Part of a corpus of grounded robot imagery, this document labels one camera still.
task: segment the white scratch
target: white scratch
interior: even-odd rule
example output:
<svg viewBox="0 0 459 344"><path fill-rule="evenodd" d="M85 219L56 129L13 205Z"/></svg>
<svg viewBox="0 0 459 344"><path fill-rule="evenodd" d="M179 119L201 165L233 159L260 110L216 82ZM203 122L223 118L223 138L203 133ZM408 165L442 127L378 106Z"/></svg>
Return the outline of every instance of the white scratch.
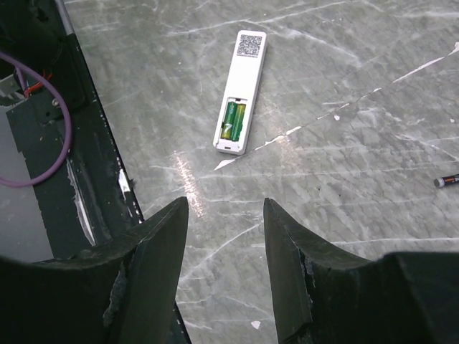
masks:
<svg viewBox="0 0 459 344"><path fill-rule="evenodd" d="M459 138L459 136L450 136L449 138L433 138L432 140L427 140L425 142L430 143L430 142L437 142L437 141L444 141L444 140L455 140Z"/></svg>
<svg viewBox="0 0 459 344"><path fill-rule="evenodd" d="M416 120L414 122L408 122L408 125L418 125L419 123L424 122L424 121L425 121L425 118L421 118L420 120Z"/></svg>
<svg viewBox="0 0 459 344"><path fill-rule="evenodd" d="M327 117L328 115L334 113L335 111L339 111L339 110L341 110L341 109L344 109L344 108L347 107L347 106L350 106L350 103L349 103L349 102L347 102L346 104L344 104L344 105L338 107L336 110L332 110L332 111L330 111L329 113L326 113L325 115L323 115L323 116L321 116L321 117L317 117L316 119L317 119L317 120L321 120L322 118Z"/></svg>
<svg viewBox="0 0 459 344"><path fill-rule="evenodd" d="M166 36L180 36L182 34L193 34L195 32L208 30L208 29L216 29L217 27L223 27L224 25L236 24L236 23L239 23L239 22L246 22L248 20L249 20L249 18L247 18L247 19L238 19L238 20L229 20L229 21L225 21L223 23L210 25L208 27L197 27L195 29L190 29L190 30L187 30L187 31L169 32Z"/></svg>
<svg viewBox="0 0 459 344"><path fill-rule="evenodd" d="M323 102L322 105L338 105L342 104L343 102Z"/></svg>
<svg viewBox="0 0 459 344"><path fill-rule="evenodd" d="M211 330L213 331L214 329L213 328L210 328L209 326L206 326L206 325L196 325L192 322L189 322L189 321L186 321L184 320L184 323L186 326L188 326L189 328L199 328L200 330Z"/></svg>
<svg viewBox="0 0 459 344"><path fill-rule="evenodd" d="M199 250L203 250L203 251L211 251L212 249L207 249L205 247L194 247L193 245L185 245L185 247L187 249L199 249Z"/></svg>
<svg viewBox="0 0 459 344"><path fill-rule="evenodd" d="M455 54L456 52L459 52L459 42L456 42L454 44L454 50L448 54L448 56Z"/></svg>
<svg viewBox="0 0 459 344"><path fill-rule="evenodd" d="M160 166L160 165L150 165L149 168L160 168L161 170L177 171L176 167Z"/></svg>
<svg viewBox="0 0 459 344"><path fill-rule="evenodd" d="M298 30L289 29L287 34L280 34L280 33L277 33L277 34L280 35L280 36L284 36L285 38L288 38L288 39L295 39L296 37L304 37L304 38L309 39L309 40L311 40L313 42L316 42L318 44L325 45L328 48L334 50L335 52L338 52L339 54L343 54L343 55L346 55L346 56L350 57L354 61L353 65L355 67L361 67L360 59L355 54L353 54L352 52L348 52L344 48L337 47L336 45L328 43L327 41L324 41L323 39L319 39L317 37L314 37L313 35L311 35L311 34L309 34L307 32L300 32Z"/></svg>
<svg viewBox="0 0 459 344"><path fill-rule="evenodd" d="M367 5L368 7L371 7L373 9L377 10L379 13L384 13L384 10L380 9L376 5L373 5L371 2L368 2L367 0L361 0L360 2L363 3L364 5Z"/></svg>
<svg viewBox="0 0 459 344"><path fill-rule="evenodd" d="M178 305L194 305L197 303L201 302L206 302L208 299L210 299L212 296L206 297L205 299L197 300L197 301L177 301L176 303Z"/></svg>
<svg viewBox="0 0 459 344"><path fill-rule="evenodd" d="M386 238L386 239L370 239L370 240L359 240L356 242L331 242L334 245L355 245L365 244L367 242L459 242L459 238Z"/></svg>
<svg viewBox="0 0 459 344"><path fill-rule="evenodd" d="M68 5L68 4L74 4L75 2L84 2L84 1L89 1L89 0L70 0L70 1L66 1L65 4Z"/></svg>
<svg viewBox="0 0 459 344"><path fill-rule="evenodd" d="M402 119L398 118L398 117L395 117L393 116L393 114L389 113L389 112L386 112L386 116L395 120L395 122L403 122Z"/></svg>
<svg viewBox="0 0 459 344"><path fill-rule="evenodd" d="M364 201L364 202L348 202L344 204L334 204L334 203L325 203L325 204L318 204L316 207L320 206L370 206L370 205L376 205L376 206L381 206L382 204L403 204L403 203L415 203L418 201L430 201L432 202L433 198L432 197L419 197L417 199L400 199L400 200L394 200L394 201Z"/></svg>
<svg viewBox="0 0 459 344"><path fill-rule="evenodd" d="M218 164L218 166L216 168L214 168L214 171L216 170L219 170L223 167L225 167L226 165L229 165L231 163L234 163L237 159L239 159L240 157L238 156L237 158L234 158L234 159L227 159L227 160L222 160L220 161L220 163Z"/></svg>
<svg viewBox="0 0 459 344"><path fill-rule="evenodd" d="M117 29L117 27L103 27L103 28L94 30L94 32L112 31L112 30L116 30L116 29Z"/></svg>
<svg viewBox="0 0 459 344"><path fill-rule="evenodd" d="M116 29L116 27L110 28L110 25L117 25L117 24L120 24L120 22L119 21L114 21L112 23L86 25L85 27L80 27L80 31L93 30L93 29L97 29L98 31L107 31L109 29Z"/></svg>
<svg viewBox="0 0 459 344"><path fill-rule="evenodd" d="M135 95L137 95L138 93L142 92L142 90L139 90L139 91L135 91L135 92L132 92L128 95L122 95L121 97L119 97L117 100L114 100L112 102L109 102L108 104L103 104L104 108L110 106L110 105L113 105L113 104L116 104L117 102L120 102L121 100L124 100L124 99L127 99L127 98L130 98L130 97L133 97Z"/></svg>
<svg viewBox="0 0 459 344"><path fill-rule="evenodd" d="M279 140L280 140L281 138L283 138L283 137L284 137L284 135L276 136L276 137L273 138L271 141L266 141L264 145L262 145L262 146L256 148L255 150L260 149L260 148L262 148L262 147L265 147L266 145L270 145L271 143L274 143L275 141L279 141Z"/></svg>
<svg viewBox="0 0 459 344"><path fill-rule="evenodd" d="M258 319L259 321L261 320L269 320L273 321L272 318L263 318L263 319ZM253 321L252 319L213 319L210 320L211 323L245 323L246 321Z"/></svg>
<svg viewBox="0 0 459 344"><path fill-rule="evenodd" d="M412 70L411 72L403 75L402 77L399 77L398 79L392 81L392 83L396 83L396 82L399 82L403 79L405 79L406 77L409 77L410 75L413 75L414 73L417 73L419 72L420 70L423 70L424 68L427 68L431 65L433 65L434 63L437 63L438 61L441 61L442 59L444 59L445 57L438 57L437 59L433 59L432 61L429 61L427 63L424 63L422 66L419 66L418 68L416 68L415 70Z"/></svg>
<svg viewBox="0 0 459 344"><path fill-rule="evenodd" d="M210 2L210 0L204 1L202 4L200 4L197 8L194 9L194 12L196 12L198 9L200 9L200 8L203 7L204 5L207 5L209 2Z"/></svg>
<svg viewBox="0 0 459 344"><path fill-rule="evenodd" d="M345 1L333 2L331 4L318 6L318 7L313 7L311 9L306 9L306 10L300 11L300 12L293 12L293 13L285 14L283 16L275 16L274 18L269 18L269 19L265 19L265 20L262 20L262 21L256 21L255 24L273 23L273 22L276 22L277 20L289 18L291 16L300 16L300 15L308 13L308 12L317 11L319 9L326 9L327 7L330 7L330 6L336 6L336 5L341 5L341 4L345 4L345 3L346 3Z"/></svg>
<svg viewBox="0 0 459 344"><path fill-rule="evenodd" d="M151 204L143 213L144 213L144 214L148 213L150 210L152 210L152 208L153 208L154 206L156 206L155 203Z"/></svg>
<svg viewBox="0 0 459 344"><path fill-rule="evenodd" d="M240 232L238 235L232 237L230 240L227 240L224 244L222 244L220 247L215 249L211 254L208 254L200 263L198 263L198 265L196 265L193 268L191 268L186 273L186 275L184 275L183 277L180 277L179 282L184 282L184 281L188 280L196 270L198 270L201 267L203 267L206 264L206 262L209 259L211 259L214 255L216 255L221 249L223 249L227 245L231 244L234 240L236 240L237 238L241 237L242 235L244 235L244 234L248 233L249 231L252 231L253 229L257 228L259 225L261 225L261 222L259 224L251 226L250 228L247 228L246 230Z"/></svg>
<svg viewBox="0 0 459 344"><path fill-rule="evenodd" d="M401 16L395 16L396 18L423 18L423 17L431 17L431 18L442 18L442 19L457 19L459 18L459 12L435 12L435 11L426 11L422 13L413 13L413 14L403 14Z"/></svg>
<svg viewBox="0 0 459 344"><path fill-rule="evenodd" d="M259 199L255 201L245 201L242 199L207 199L205 197L203 197L203 199L209 203L226 202L226 203L231 203L231 204L248 204L248 203L260 203L261 202L261 200Z"/></svg>
<svg viewBox="0 0 459 344"><path fill-rule="evenodd" d="M294 129L290 129L290 130L287 130L285 132L286 135L290 135L291 133L294 133L295 131L297 130L300 130L302 127L298 126L298 127L294 127Z"/></svg>
<svg viewBox="0 0 459 344"><path fill-rule="evenodd" d="M261 322L259 322L258 320L256 320L256 321L252 321L250 324L251 324L251 326L254 327L254 329L258 330L258 329L260 328Z"/></svg>

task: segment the green battery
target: green battery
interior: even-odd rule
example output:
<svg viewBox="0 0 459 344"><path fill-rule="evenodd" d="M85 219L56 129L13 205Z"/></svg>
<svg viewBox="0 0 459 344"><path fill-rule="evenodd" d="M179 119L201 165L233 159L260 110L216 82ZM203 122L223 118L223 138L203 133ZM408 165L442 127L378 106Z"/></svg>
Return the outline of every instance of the green battery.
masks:
<svg viewBox="0 0 459 344"><path fill-rule="evenodd" d="M229 140L231 138L231 132L233 129L233 122L235 121L237 104L235 102L229 102L227 106L227 113L224 116L223 130L221 138Z"/></svg>
<svg viewBox="0 0 459 344"><path fill-rule="evenodd" d="M239 141L239 135L241 135L242 121L244 120L245 105L238 104L236 109L235 123L232 126L231 141Z"/></svg>

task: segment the gray floor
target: gray floor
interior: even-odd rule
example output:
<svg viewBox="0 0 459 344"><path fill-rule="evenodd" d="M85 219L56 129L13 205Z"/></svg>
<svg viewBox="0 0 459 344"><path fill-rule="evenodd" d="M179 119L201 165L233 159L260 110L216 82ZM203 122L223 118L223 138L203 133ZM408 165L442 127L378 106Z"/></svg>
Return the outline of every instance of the gray floor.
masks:
<svg viewBox="0 0 459 344"><path fill-rule="evenodd" d="M177 300L194 343L276 341L265 197L366 258L458 248L458 190L432 184L459 172L458 7L67 1L144 213L189 198ZM225 161L212 138L241 29L268 50L247 154Z"/></svg>

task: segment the purple cable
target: purple cable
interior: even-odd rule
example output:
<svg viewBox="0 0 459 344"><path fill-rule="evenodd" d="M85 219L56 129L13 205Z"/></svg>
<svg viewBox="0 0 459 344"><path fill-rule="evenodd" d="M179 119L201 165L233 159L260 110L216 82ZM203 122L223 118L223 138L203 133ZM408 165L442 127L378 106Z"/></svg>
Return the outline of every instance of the purple cable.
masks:
<svg viewBox="0 0 459 344"><path fill-rule="evenodd" d="M22 74L22 71L18 67L16 67L16 74L19 79L19 84L21 85L21 91L24 92L27 88L24 74Z"/></svg>
<svg viewBox="0 0 459 344"><path fill-rule="evenodd" d="M64 163L67 157L67 154L69 153L70 144L72 142L72 119L70 118L69 109L67 108L67 105L65 104L64 98L62 98L59 92L55 89L53 85L51 85L51 83L48 80L46 80L40 74L35 72L32 68L29 68L25 64L22 64L21 62L17 61L13 57L10 57L9 55L5 54L2 51L0 51L0 59L3 59L4 61L11 63L21 72L25 72L28 75L32 76L35 80L40 81L43 84L43 86L45 86L51 92L51 94L54 95L56 100L59 102L59 106L62 110L62 114L64 115L64 122L65 122L64 145L62 147L62 150L59 156L57 157L57 160L55 161L55 163L52 164L52 166L49 168L48 171L44 172L42 175L38 177L31 179L30 181L8 181L5 178L0 177L0 184L3 184L5 186L11 186L12 188L21 188L24 186L37 185L38 183L46 181Z"/></svg>

